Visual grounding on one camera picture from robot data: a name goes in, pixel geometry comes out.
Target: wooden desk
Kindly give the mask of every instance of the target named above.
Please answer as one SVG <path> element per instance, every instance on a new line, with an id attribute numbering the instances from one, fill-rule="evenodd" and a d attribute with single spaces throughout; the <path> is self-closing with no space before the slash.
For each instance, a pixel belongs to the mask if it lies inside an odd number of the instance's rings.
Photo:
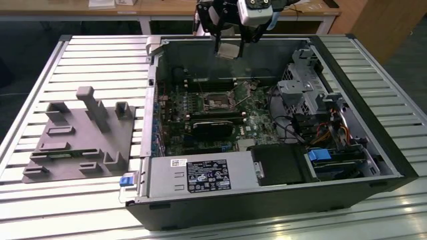
<path id="1" fill-rule="evenodd" d="M 138 15 L 142 0 L 134 6 L 90 10 L 90 0 L 0 0 L 0 15 L 6 16 L 123 16 Z"/>
<path id="2" fill-rule="evenodd" d="M 427 12 L 427 0 L 336 0 L 342 10 L 330 34 L 353 33 L 384 64 Z"/>
<path id="3" fill-rule="evenodd" d="M 139 21 L 150 35 L 151 21 L 193 21 L 195 5 L 197 0 L 139 0 L 134 6 L 90 10 L 89 0 L 0 0 L 0 21 Z M 283 11 L 279 21 L 321 22 L 317 33 L 328 34 L 341 9 L 324 0 L 298 4 L 297 9 L 302 12 Z"/>
<path id="4" fill-rule="evenodd" d="M 90 10 L 90 0 L 0 0 L 0 21 L 141 21 L 142 0 L 134 6 Z"/>

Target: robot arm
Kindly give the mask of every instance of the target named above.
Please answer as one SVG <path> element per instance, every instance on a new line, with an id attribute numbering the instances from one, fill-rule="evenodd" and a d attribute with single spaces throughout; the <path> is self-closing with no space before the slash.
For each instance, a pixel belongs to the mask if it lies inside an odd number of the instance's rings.
<path id="1" fill-rule="evenodd" d="M 241 45 L 238 58 L 243 56 L 245 43 L 257 43 L 271 22 L 274 12 L 301 0 L 199 0 L 197 13 L 201 27 L 215 38 L 215 53 L 221 50 L 225 31 L 239 26 Z"/>

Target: floor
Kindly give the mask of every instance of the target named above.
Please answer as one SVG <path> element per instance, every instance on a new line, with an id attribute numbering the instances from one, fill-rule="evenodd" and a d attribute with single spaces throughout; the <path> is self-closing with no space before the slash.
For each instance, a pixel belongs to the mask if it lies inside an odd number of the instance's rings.
<path id="1" fill-rule="evenodd" d="M 138 22 L 51 22 L 46 30 L 41 22 L 0 22 L 0 58 L 15 80 L 0 88 L 0 141 L 10 130 L 27 95 L 38 80 L 61 35 L 141 34 Z M 155 24 L 154 31 L 171 28 Z M 177 27 L 174 33 L 185 34 Z M 427 112 L 427 17 L 385 65 L 386 70 Z M 0 85 L 6 81 L 0 74 Z"/>

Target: blue tab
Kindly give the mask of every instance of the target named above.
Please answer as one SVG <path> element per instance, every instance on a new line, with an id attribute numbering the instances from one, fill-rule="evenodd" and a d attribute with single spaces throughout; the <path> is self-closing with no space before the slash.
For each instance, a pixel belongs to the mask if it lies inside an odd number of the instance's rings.
<path id="1" fill-rule="evenodd" d="M 330 160 L 332 159 L 332 154 L 328 149 L 313 149 L 309 152 L 309 158 L 312 161 L 322 161 L 322 160 Z"/>
<path id="2" fill-rule="evenodd" d="M 121 178 L 121 187 L 134 186 L 134 177 L 133 176 L 123 176 Z"/>

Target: aluminum extrusion table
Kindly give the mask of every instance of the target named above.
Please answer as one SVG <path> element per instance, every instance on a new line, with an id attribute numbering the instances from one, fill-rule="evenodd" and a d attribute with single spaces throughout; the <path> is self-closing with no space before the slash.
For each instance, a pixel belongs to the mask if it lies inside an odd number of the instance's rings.
<path id="1" fill-rule="evenodd" d="M 357 39 L 322 36 L 420 179 L 354 207 L 269 219 L 150 232 L 119 201 L 121 177 L 22 183 L 51 101 L 85 108 L 79 86 L 106 107 L 137 106 L 130 170 L 139 169 L 149 65 L 147 36 L 73 36 L 54 50 L 0 146 L 0 239 L 397 239 L 427 235 L 427 116 Z M 332 77 L 330 85 L 338 90 Z M 134 191 L 126 192 L 130 197 Z"/>

